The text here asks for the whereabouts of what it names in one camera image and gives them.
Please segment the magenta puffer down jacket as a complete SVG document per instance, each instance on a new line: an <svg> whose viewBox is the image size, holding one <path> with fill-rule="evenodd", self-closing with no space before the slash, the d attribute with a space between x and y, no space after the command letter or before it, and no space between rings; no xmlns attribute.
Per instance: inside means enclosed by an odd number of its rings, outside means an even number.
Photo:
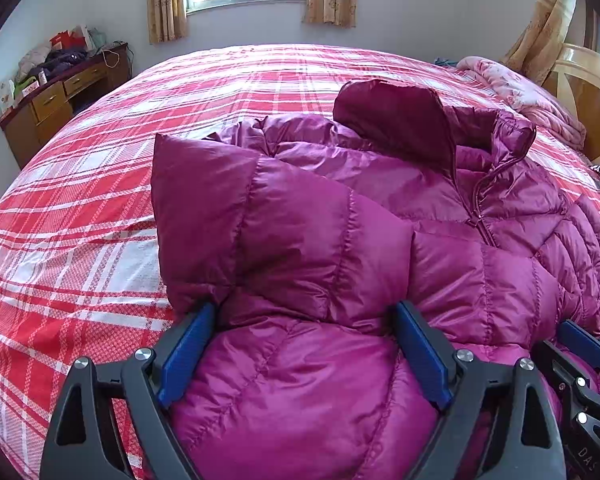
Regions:
<svg viewBox="0 0 600 480"><path fill-rule="evenodd" d="M535 136L368 80L330 117L156 137L166 294L179 315L219 309L170 411L204 478L403 478L437 414L396 343L402 300L486 362L565 320L600 336L600 216L530 159Z"/></svg>

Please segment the red white plaid bedspread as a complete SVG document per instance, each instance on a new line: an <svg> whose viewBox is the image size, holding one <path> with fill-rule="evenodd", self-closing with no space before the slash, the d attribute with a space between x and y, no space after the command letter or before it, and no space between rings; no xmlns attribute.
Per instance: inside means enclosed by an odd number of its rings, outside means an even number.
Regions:
<svg viewBox="0 0 600 480"><path fill-rule="evenodd" d="M171 306L160 271L151 199L156 137L204 140L267 117L330 117L346 84L368 80L527 119L471 70L369 50L232 47L145 70L70 120L32 158L0 200L0 454L21 478L40 474L74 360L128 358L184 316ZM530 159L600 216L584 162L534 126Z"/></svg>

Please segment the pink floral folded quilt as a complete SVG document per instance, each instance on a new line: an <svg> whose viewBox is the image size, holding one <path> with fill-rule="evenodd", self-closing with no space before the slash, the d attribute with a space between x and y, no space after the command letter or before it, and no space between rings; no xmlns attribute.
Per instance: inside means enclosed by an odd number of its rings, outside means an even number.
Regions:
<svg viewBox="0 0 600 480"><path fill-rule="evenodd" d="M481 56L466 56L456 67L475 72L509 107L529 122L547 128L570 148L583 151L585 126L545 89L499 62Z"/></svg>

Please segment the cream wooden headboard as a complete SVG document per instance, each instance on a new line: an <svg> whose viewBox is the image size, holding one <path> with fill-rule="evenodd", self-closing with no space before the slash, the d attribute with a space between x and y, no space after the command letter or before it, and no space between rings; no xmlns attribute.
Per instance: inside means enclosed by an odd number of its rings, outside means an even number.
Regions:
<svg viewBox="0 0 600 480"><path fill-rule="evenodd" d="M600 165L600 54L564 44L543 87L585 126L582 153Z"/></svg>

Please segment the side tan curtain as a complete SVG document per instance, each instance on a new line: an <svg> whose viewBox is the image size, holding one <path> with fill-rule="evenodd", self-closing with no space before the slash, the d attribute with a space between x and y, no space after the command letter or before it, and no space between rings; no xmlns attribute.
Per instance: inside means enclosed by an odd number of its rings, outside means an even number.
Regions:
<svg viewBox="0 0 600 480"><path fill-rule="evenodd" d="M542 86L562 50L576 5L577 0L535 0L529 24L501 63Z"/></svg>

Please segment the wooden desk with drawers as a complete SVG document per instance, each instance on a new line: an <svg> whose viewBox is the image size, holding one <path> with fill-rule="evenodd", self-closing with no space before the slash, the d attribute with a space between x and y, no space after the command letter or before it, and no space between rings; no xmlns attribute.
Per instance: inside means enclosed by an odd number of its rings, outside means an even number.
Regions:
<svg viewBox="0 0 600 480"><path fill-rule="evenodd" d="M117 42L22 98L0 118L18 167L26 166L73 117L131 76L129 45Z"/></svg>

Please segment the clutter pile on desk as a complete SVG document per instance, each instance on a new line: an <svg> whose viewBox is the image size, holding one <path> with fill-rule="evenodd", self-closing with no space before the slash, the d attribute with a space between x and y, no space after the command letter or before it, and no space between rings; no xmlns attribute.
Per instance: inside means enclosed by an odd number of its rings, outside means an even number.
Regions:
<svg viewBox="0 0 600 480"><path fill-rule="evenodd" d="M15 75L0 82L0 110L2 113L14 108L23 98L23 91L33 81L42 86L41 75L46 81L59 76L94 54L105 44L97 41L97 28L78 25L74 29L58 32L50 40L29 50L18 62Z"/></svg>

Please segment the left tan curtain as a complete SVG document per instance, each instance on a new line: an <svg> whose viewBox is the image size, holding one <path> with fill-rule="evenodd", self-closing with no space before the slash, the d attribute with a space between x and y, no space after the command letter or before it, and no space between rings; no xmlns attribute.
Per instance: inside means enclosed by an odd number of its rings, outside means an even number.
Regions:
<svg viewBox="0 0 600 480"><path fill-rule="evenodd" d="M188 36L185 0L147 0L150 44L164 44Z"/></svg>

